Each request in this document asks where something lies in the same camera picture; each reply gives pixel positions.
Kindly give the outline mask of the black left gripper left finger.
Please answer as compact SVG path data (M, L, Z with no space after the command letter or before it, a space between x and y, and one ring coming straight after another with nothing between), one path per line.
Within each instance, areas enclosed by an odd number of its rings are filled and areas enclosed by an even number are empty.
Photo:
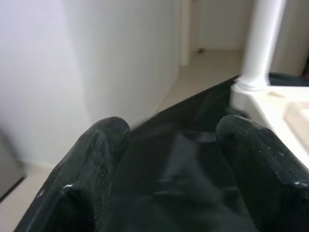
M120 117L93 124L51 171L14 232L100 232L129 136Z

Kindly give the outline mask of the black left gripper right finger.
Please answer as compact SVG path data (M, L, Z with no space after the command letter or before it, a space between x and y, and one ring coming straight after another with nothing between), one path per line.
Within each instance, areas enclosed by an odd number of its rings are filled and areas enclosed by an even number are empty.
M227 115L216 127L247 210L260 232L309 232L309 169L270 129Z

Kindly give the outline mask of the white plastic table top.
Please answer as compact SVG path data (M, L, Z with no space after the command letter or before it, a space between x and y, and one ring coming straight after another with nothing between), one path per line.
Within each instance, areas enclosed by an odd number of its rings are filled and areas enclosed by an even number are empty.
M230 105L269 128L309 169L309 87L231 88Z

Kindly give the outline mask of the white plastic table leg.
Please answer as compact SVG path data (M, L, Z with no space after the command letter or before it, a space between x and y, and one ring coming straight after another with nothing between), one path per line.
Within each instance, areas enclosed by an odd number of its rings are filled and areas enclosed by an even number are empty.
M256 0L244 62L235 88L260 91L269 86L269 71L287 0Z

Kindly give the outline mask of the black cloth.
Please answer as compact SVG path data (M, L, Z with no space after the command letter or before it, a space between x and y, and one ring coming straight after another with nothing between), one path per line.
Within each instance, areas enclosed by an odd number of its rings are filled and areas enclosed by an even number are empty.
M234 79L130 129L100 232L260 232L216 137Z

